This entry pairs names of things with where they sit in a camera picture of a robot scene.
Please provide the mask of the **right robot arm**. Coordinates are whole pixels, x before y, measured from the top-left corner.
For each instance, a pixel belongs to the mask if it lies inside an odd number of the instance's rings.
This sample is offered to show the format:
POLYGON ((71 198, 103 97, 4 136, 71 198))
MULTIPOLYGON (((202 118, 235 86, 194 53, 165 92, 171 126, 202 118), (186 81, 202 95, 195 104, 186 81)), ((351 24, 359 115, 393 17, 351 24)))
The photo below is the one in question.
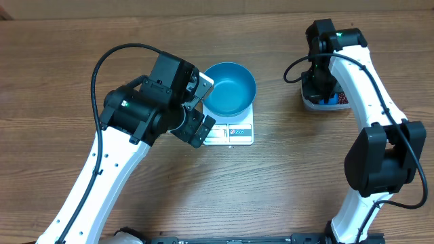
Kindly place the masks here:
POLYGON ((328 227, 333 243, 383 243, 368 234, 380 208, 415 176, 427 136, 388 95, 358 28, 337 30, 330 19, 306 30, 311 67, 302 99, 313 110, 351 108, 359 135, 344 159, 349 191, 328 227))

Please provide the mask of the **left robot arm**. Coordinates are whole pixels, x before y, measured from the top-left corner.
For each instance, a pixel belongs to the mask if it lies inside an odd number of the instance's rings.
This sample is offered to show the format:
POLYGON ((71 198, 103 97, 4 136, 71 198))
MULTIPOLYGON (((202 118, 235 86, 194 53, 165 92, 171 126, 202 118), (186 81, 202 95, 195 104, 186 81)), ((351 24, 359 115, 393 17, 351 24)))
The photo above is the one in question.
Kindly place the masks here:
POLYGON ((199 148, 215 120, 195 109, 214 81, 191 63, 159 53, 150 75, 110 91, 89 157, 38 243, 97 243, 113 206, 155 140, 170 132, 199 148))

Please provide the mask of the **blue plastic scoop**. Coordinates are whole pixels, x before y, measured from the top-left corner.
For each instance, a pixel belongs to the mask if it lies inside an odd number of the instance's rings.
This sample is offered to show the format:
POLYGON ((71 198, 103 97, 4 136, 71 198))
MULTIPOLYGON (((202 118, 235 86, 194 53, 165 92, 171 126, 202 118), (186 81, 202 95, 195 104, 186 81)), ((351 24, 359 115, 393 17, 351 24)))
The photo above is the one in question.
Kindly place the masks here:
POLYGON ((318 101, 318 105, 337 105, 338 101, 339 101, 339 95, 338 94, 334 94, 328 100, 322 99, 322 100, 318 101))

